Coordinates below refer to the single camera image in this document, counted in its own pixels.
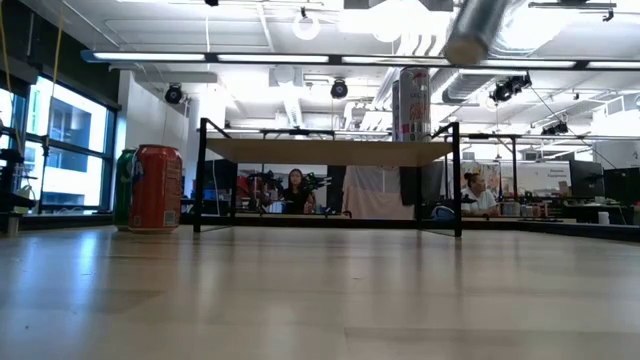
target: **woman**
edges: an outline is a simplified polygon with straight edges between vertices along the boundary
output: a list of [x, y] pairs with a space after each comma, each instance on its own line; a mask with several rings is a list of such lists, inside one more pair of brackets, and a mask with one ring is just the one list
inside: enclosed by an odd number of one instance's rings
[[462, 215], [498, 216], [498, 204], [487, 190], [484, 178], [480, 174], [466, 173], [464, 179], [467, 180], [467, 188], [462, 190]]
[[313, 193], [306, 190], [302, 184], [302, 171], [293, 169], [289, 173], [289, 187], [283, 192], [285, 205], [285, 214], [304, 214], [310, 213], [313, 208]]

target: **ceiling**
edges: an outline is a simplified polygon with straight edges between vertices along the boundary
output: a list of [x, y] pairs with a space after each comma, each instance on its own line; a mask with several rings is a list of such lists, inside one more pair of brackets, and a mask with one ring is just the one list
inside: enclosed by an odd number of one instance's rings
[[[323, 1], [322, 6], [320, 3], [310, 3], [308, 14], [320, 22], [320, 32], [313, 40], [301, 40], [292, 31], [292, 23], [299, 13], [295, 6], [276, 8], [265, 5], [262, 8], [265, 31], [260, 18], [261, 8], [246, 3], [243, 6], [210, 8], [206, 5], [163, 4], [150, 0], [65, 0], [67, 6], [62, 6], [63, 2], [59, 0], [22, 1], [54, 23], [57, 23], [60, 9], [63, 8], [65, 30], [95, 50], [391, 54], [398, 51], [401, 44], [400, 40], [379, 41], [371, 33], [341, 32], [339, 23], [344, 16], [342, 0]], [[542, 46], [529, 55], [532, 57], [636, 58], [640, 56], [640, 4], [637, 4], [637, 0], [616, 2], [619, 10], [616, 10], [614, 19], [606, 23], [601, 20], [602, 14], [556, 10], [527, 12], [525, 9], [521, 17], [526, 20], [517, 18], [514, 23], [520, 21], [522, 25], [527, 21], [526, 26], [520, 26], [518, 33], [512, 33], [511, 38], [531, 42], [536, 40], [533, 37], [542, 36], [542, 33], [548, 36], [548, 39], [542, 39]], [[426, 9], [409, 13], [412, 15], [410, 17], [416, 18], [415, 21], [407, 20], [407, 12], [384, 11], [384, 17], [373, 26], [393, 30], [405, 26], [405, 23], [421, 24], [421, 31], [437, 38], [431, 49], [432, 54], [437, 54], [446, 40], [451, 14], [429, 13]], [[208, 45], [205, 31], [207, 19]], [[550, 24], [558, 28], [557, 33], [538, 28], [551, 27]], [[303, 113], [342, 115], [347, 100], [370, 100], [374, 97], [387, 70], [374, 67], [302, 67], [304, 74], [345, 78], [350, 86], [351, 97], [342, 101], [332, 100], [329, 87], [316, 84], [315, 88], [307, 88], [300, 93], [300, 108]], [[273, 118], [276, 112], [284, 111], [282, 95], [268, 88], [269, 66], [158, 64], [146, 65], [145, 71], [160, 74], [187, 71], [218, 74], [231, 96], [243, 108], [241, 112], [230, 112], [238, 119]], [[629, 93], [637, 89], [640, 93], [640, 72], [534, 71], [531, 72], [531, 78], [533, 88], [551, 110], [574, 109], [576, 111], [571, 112], [570, 121], [580, 124], [591, 121], [591, 112], [604, 105], [601, 101], [603, 97], [607, 100], [615, 98], [607, 95], [616, 91]], [[143, 76], [137, 79], [145, 82]], [[468, 102], [482, 103], [491, 89], [490, 85], [477, 91]], [[158, 83], [154, 86], [166, 88], [167, 85]], [[574, 100], [576, 93], [580, 96]], [[474, 129], [483, 129], [483, 124], [491, 127], [496, 121], [502, 126], [528, 125], [549, 117], [549, 108], [540, 102], [533, 91], [526, 90], [499, 107], [497, 112], [489, 111], [484, 106], [434, 106], [432, 120], [440, 122], [455, 116], [463, 126], [475, 124]]]

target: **camera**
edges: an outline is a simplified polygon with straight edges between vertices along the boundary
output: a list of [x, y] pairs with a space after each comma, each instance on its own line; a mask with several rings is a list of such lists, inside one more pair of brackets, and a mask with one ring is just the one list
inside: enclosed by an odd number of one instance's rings
[[331, 87], [331, 97], [334, 99], [344, 99], [349, 93], [347, 83], [343, 79], [336, 79]]
[[164, 95], [164, 99], [167, 103], [178, 105], [182, 102], [184, 93], [182, 92], [182, 84], [171, 84], [169, 90]]

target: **woman with dark hair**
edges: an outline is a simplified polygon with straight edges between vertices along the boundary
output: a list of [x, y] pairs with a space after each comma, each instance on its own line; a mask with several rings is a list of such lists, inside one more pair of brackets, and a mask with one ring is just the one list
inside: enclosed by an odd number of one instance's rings
[[289, 173], [289, 186], [283, 192], [285, 214], [304, 214], [313, 207], [313, 193], [304, 186], [304, 175], [300, 169]]
[[462, 190], [462, 198], [473, 200], [463, 201], [462, 215], [465, 216], [498, 216], [498, 204], [480, 174], [466, 173], [467, 188]]

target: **red soda can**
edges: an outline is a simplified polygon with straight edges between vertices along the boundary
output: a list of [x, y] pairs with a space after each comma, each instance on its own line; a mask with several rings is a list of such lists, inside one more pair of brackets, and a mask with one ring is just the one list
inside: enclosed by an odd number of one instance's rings
[[178, 149], [141, 145], [133, 158], [129, 229], [169, 233], [180, 224], [182, 157]]

